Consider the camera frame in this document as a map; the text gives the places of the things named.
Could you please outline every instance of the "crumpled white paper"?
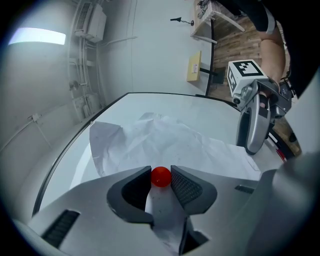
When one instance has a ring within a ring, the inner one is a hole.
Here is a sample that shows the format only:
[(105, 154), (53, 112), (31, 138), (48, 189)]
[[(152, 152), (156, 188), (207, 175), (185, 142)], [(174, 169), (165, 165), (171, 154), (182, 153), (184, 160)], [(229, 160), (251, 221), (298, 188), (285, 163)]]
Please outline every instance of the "crumpled white paper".
[(90, 127), (90, 148), (100, 177), (144, 166), (170, 170), (176, 165), (233, 178), (260, 178), (258, 166), (243, 147), (203, 136), (156, 113), (145, 113), (125, 127), (95, 122)]

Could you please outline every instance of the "red ball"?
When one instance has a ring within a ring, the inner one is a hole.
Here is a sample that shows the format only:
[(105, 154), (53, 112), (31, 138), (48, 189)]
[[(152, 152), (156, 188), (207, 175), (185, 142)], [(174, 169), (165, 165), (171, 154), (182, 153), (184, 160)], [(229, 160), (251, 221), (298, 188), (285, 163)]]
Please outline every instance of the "red ball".
[(151, 172), (151, 182), (157, 187), (164, 188), (171, 183), (171, 172), (166, 167), (156, 167)]

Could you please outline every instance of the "person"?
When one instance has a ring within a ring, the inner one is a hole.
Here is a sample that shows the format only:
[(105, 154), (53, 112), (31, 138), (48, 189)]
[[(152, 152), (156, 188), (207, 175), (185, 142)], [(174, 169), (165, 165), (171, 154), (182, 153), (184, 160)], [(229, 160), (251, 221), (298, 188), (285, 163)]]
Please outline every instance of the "person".
[[(218, 0), (233, 15), (245, 13), (261, 38), (261, 69), (279, 84), (286, 65), (283, 36), (290, 56), (288, 79), (299, 98), (319, 67), (319, 46), (314, 38), (319, 23), (312, 1), (305, 4), (290, 0)], [(261, 91), (265, 100), (270, 96)]]

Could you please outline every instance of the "cable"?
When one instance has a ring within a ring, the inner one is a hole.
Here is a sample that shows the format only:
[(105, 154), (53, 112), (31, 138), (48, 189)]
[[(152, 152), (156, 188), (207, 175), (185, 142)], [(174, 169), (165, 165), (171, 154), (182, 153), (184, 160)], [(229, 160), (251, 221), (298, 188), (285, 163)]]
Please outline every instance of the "cable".
[(86, 53), (86, 40), (85, 39), (83, 39), (82, 56), (83, 56), (83, 73), (84, 73), (84, 77), (85, 77), (85, 85), (84, 85), (85, 95), (84, 95), (84, 100), (85, 100), (86, 105), (88, 107), (89, 115), (91, 116), (93, 114), (93, 112), (92, 112), (92, 110), (91, 110), (91, 108), (89, 106), (88, 99), (87, 99), (87, 86), (88, 86), (88, 81), (89, 81), (89, 75), (87, 74), (87, 71), (86, 71), (87, 53)]
[(82, 47), (81, 47), (81, 63), (82, 63), (82, 68), (83, 69), (83, 77), (84, 77), (84, 84), (87, 84), (88, 83), (88, 80), (87, 80), (87, 74), (86, 74), (86, 68), (85, 68), (85, 43), (86, 43), (86, 40), (83, 39), (83, 42), (82, 42)]
[(99, 92), (99, 101), (100, 101), (100, 106), (103, 107), (102, 100), (101, 100), (101, 81), (100, 81), (100, 74), (99, 74), (99, 56), (98, 56), (98, 44), (96, 45), (96, 52), (95, 52), (95, 67), (96, 67), (96, 78), (98, 82), (98, 92)]
[(35, 121), (34, 123), (35, 123), (36, 127), (38, 127), (39, 132), (41, 133), (41, 135), (42, 135), (42, 137), (44, 138), (45, 142), (48, 144), (49, 148), (50, 148), (50, 149), (52, 149), (52, 146), (51, 146), (50, 142), (47, 140), (47, 138), (46, 138), (45, 134), (44, 134), (44, 133), (43, 133), (43, 131), (41, 130), (41, 128), (40, 128), (40, 126), (39, 126), (38, 122), (37, 122), (37, 121)]
[(83, 77), (83, 74), (82, 74), (82, 68), (81, 68), (81, 65), (82, 65), (82, 58), (81, 58), (81, 44), (82, 44), (82, 38), (80, 37), (79, 38), (79, 70), (80, 70), (80, 77), (81, 77), (81, 84), (84, 83), (84, 77)]
[(81, 77), (80, 77), (80, 73), (79, 73), (79, 67), (78, 67), (78, 64), (77, 62), (73, 61), (73, 60), (70, 60), (69, 63), (74, 63), (75, 66), (76, 66), (76, 73), (78, 74), (78, 78), (79, 78), (79, 81), (81, 80)]
[(69, 35), (68, 35), (68, 47), (67, 47), (67, 50), (66, 50), (66, 57), (67, 57), (67, 67), (66, 67), (66, 69), (67, 69), (67, 76), (68, 76), (69, 80), (70, 80), (69, 59), (70, 59), (71, 37), (72, 37), (73, 31), (74, 31), (75, 21), (76, 21), (76, 17), (77, 17), (77, 13), (78, 13), (80, 4), (81, 4), (81, 0), (79, 0), (78, 4), (76, 6), (76, 9), (75, 9), (75, 12), (74, 12), (74, 15), (73, 15), (73, 18), (72, 18), (71, 26), (70, 26)]
[(195, 24), (193, 20), (191, 22), (188, 22), (188, 21), (185, 21), (185, 20), (181, 20), (181, 17), (179, 17), (179, 18), (171, 18), (170, 21), (188, 23), (188, 24), (191, 24), (191, 26), (193, 26)]
[(86, 42), (86, 44), (87, 44), (88, 46), (91, 46), (91, 47), (97, 47), (97, 45), (91, 44), (91, 43), (89, 43), (89, 42)]
[(31, 123), (33, 122), (33, 120), (27, 122), (25, 125), (23, 125), (19, 130), (17, 130), (7, 141), (6, 143), (4, 143), (4, 145), (1, 147), (0, 149), (0, 152), (2, 150), (4, 150), (8, 145), (9, 143), (19, 134), (21, 133), (28, 125), (30, 125)]
[(92, 90), (91, 83), (90, 83), (90, 77), (89, 77), (89, 72), (88, 72), (88, 51), (85, 49), (85, 55), (84, 55), (84, 64), (85, 64), (85, 72), (87, 76), (87, 85), (89, 86), (91, 92), (93, 93), (94, 91)]
[(112, 40), (112, 41), (110, 41), (110, 42), (101, 44), (100, 46), (104, 47), (104, 46), (107, 46), (107, 45), (109, 45), (109, 44), (113, 44), (113, 43), (116, 43), (116, 42), (125, 41), (125, 40), (128, 40), (128, 39), (135, 39), (135, 38), (138, 38), (138, 37), (137, 37), (137, 36), (131, 36), (131, 37), (127, 37), (127, 38)]

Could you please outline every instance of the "white table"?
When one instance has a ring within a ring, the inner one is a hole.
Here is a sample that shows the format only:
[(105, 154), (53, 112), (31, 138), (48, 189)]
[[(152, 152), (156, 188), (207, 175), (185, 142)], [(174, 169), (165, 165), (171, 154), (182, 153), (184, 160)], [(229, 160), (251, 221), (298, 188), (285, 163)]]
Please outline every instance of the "white table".
[(191, 10), (191, 20), (194, 21), (194, 25), (190, 26), (190, 36), (191, 37), (217, 44), (217, 41), (213, 40), (213, 38), (207, 38), (205, 36), (197, 35), (197, 32), (201, 29), (201, 27), (204, 24), (207, 24), (210, 20), (213, 20), (213, 21), (215, 20), (214, 16), (221, 17), (222, 19), (231, 23), (232, 25), (234, 25), (236, 28), (238, 28), (242, 32), (245, 31), (245, 29), (242, 26), (240, 26), (236, 21), (234, 21), (233, 19), (224, 15), (223, 13), (221, 13), (220, 7), (218, 6), (217, 2), (215, 2), (215, 1), (214, 2), (211, 0), (208, 1), (207, 10), (205, 11), (205, 13), (203, 14), (203, 16), (201, 18), (198, 18), (197, 17), (198, 3), (199, 3), (199, 0), (194, 0), (192, 10)]
[[(177, 118), (204, 136), (235, 144), (240, 112), (222, 101), (163, 93), (129, 93), (95, 120), (126, 126), (144, 113), (153, 112)], [(99, 178), (90, 150), (87, 127), (66, 151), (45, 190), (40, 209), (76, 185)], [(261, 171), (277, 169), (283, 162), (267, 140), (254, 156)]]

